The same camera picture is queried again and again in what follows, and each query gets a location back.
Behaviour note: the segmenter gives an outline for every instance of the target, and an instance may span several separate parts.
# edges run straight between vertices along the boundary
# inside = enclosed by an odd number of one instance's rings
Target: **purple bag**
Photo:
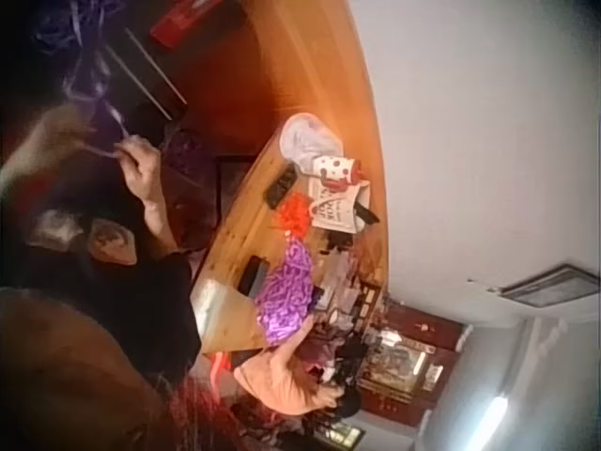
[[[280,344],[294,334],[307,316],[313,291],[312,266],[305,245],[289,238],[284,264],[267,276],[255,299],[257,320],[270,345]]]

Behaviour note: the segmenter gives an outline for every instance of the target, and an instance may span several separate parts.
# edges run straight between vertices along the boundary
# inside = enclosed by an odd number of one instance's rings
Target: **fluorescent light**
[[[439,377],[442,374],[442,369],[443,369],[442,365],[437,366],[437,368],[436,368],[436,374],[434,376],[434,383],[436,383],[436,382],[439,381]]]
[[[415,367],[413,367],[413,375],[414,376],[417,376],[418,374],[420,374],[420,369],[422,369],[424,360],[425,360],[425,352],[422,352],[420,354],[420,357],[417,359],[417,364],[415,364]]]
[[[483,450],[492,437],[492,434],[494,434],[495,430],[499,427],[506,411],[507,398],[495,397],[488,406],[485,416],[480,421],[473,437],[471,437],[470,444],[466,448],[466,451]]]

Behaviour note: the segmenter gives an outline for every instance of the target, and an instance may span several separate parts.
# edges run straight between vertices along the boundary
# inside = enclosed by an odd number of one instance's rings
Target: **white wall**
[[[572,324],[537,367],[507,441],[499,451],[593,451],[598,430],[599,323]]]
[[[597,30],[576,1],[349,0],[386,168],[390,291],[464,322],[533,315],[480,286],[599,271]],[[595,316],[598,297],[543,315]]]
[[[427,450],[466,447],[490,401],[502,390],[521,334],[522,324],[511,329],[474,329],[430,417],[424,433]]]

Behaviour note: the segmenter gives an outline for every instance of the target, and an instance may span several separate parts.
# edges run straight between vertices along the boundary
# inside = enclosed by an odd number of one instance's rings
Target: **purple fabric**
[[[162,144],[162,159],[182,176],[202,184],[213,172],[211,152],[198,133],[178,130]]]
[[[257,320],[265,329],[270,345],[294,334],[308,313],[313,282],[312,261],[305,245],[290,238],[284,264],[267,276],[255,303]]]

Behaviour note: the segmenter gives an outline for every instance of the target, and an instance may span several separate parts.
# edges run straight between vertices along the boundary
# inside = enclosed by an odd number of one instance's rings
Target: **ceiling light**
[[[495,397],[488,409],[486,410],[485,416],[480,421],[480,425],[471,437],[470,444],[466,448],[466,451],[481,451],[485,448],[486,444],[495,433],[495,430],[499,427],[505,412],[507,411],[507,398],[506,397]]]

